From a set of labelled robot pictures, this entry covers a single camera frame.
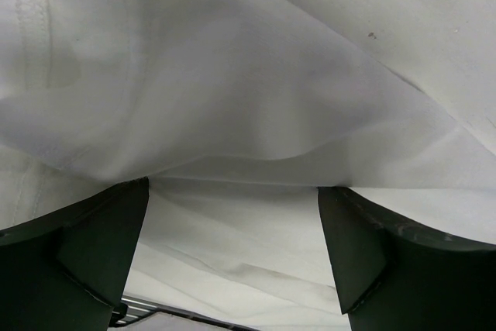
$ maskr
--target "white garment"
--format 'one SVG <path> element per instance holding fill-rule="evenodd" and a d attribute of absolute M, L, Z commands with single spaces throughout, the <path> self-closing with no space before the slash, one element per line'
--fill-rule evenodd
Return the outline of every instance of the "white garment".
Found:
<path fill-rule="evenodd" d="M 345 326 L 321 185 L 496 243 L 496 0 L 0 1 L 0 223 L 150 176 L 136 297 Z"/>

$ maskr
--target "metal grate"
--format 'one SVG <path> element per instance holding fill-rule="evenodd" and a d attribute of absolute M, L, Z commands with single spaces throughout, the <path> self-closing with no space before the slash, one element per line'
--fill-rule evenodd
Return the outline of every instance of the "metal grate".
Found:
<path fill-rule="evenodd" d="M 148 302 L 146 300 L 132 298 L 129 296 L 122 297 L 122 304 L 127 305 L 127 311 L 125 312 L 126 315 L 120 320 L 116 321 L 113 325 L 111 325 L 110 327 L 112 328 L 126 327 L 132 325 L 133 323 L 139 322 L 142 319 L 148 318 L 155 313 L 161 312 L 169 315 L 174 315 L 176 317 L 190 319 L 191 321 L 195 322 L 217 326 L 223 329 L 231 329 L 233 331 L 256 331 L 255 329 L 251 329 L 245 326 L 233 325 L 231 323 L 222 322 L 217 319 L 205 317 L 204 315 L 200 315 L 198 313 L 165 306 L 154 302 Z M 114 314 L 121 314 L 122 316 L 122 311 L 120 312 L 118 310 L 115 310 Z"/>

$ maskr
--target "white cloth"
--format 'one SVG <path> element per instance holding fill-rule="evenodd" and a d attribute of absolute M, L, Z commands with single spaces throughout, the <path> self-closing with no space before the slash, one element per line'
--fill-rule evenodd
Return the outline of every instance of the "white cloth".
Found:
<path fill-rule="evenodd" d="M 0 223 L 150 176 L 132 295 L 346 326 L 315 186 L 496 243 L 496 0 L 0 2 Z"/>

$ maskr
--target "white fabric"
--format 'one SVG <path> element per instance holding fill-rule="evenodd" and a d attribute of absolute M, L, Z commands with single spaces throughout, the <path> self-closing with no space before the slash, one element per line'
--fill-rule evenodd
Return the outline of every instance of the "white fabric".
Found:
<path fill-rule="evenodd" d="M 346 326 L 346 184 L 496 243 L 496 0 L 0 0 L 2 227 L 150 176 L 128 293 Z"/>

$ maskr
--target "white sheet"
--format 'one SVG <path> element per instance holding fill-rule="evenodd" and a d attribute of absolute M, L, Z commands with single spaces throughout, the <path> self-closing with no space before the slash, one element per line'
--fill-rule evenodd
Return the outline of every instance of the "white sheet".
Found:
<path fill-rule="evenodd" d="M 0 223 L 150 176 L 135 296 L 346 326 L 317 185 L 496 243 L 496 0 L 0 1 Z"/>

